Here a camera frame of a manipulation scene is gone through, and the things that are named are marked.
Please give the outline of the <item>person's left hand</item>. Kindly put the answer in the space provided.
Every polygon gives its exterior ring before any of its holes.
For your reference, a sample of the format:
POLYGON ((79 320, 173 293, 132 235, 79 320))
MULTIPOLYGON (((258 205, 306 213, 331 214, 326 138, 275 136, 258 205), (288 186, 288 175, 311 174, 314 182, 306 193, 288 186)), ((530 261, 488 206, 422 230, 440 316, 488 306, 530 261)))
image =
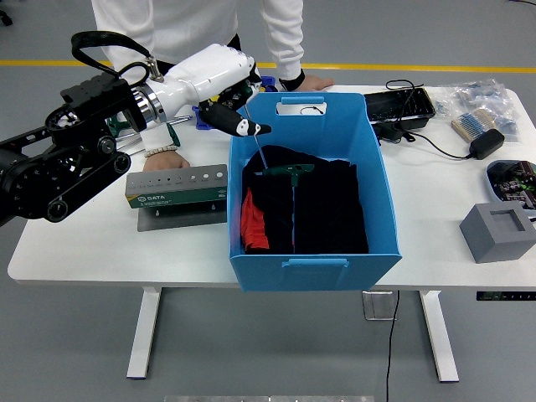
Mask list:
POLYGON ((316 75, 305 75, 305 79, 296 89, 300 92, 325 90, 326 88, 334 85, 332 78, 320 78, 316 75))

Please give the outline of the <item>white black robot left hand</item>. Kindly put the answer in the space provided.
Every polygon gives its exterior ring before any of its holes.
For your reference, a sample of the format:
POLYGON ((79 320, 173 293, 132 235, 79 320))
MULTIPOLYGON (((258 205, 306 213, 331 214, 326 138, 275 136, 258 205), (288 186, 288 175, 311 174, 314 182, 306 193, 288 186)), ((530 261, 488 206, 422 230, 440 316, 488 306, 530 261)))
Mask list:
POLYGON ((242 116, 238 109, 255 97, 262 80, 255 60, 239 50, 211 44, 173 66, 162 82, 139 87, 144 113, 153 127, 171 120, 185 105, 197 106, 201 120, 236 137, 262 135, 271 127, 242 116))

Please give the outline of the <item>person's right hand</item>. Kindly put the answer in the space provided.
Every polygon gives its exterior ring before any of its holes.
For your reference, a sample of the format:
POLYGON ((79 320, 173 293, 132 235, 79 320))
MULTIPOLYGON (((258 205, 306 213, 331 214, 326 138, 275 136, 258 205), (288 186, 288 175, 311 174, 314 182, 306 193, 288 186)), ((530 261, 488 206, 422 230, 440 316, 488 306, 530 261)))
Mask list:
POLYGON ((175 151, 165 151, 147 157, 143 170, 148 172, 189 167, 190 163, 179 153, 175 151))

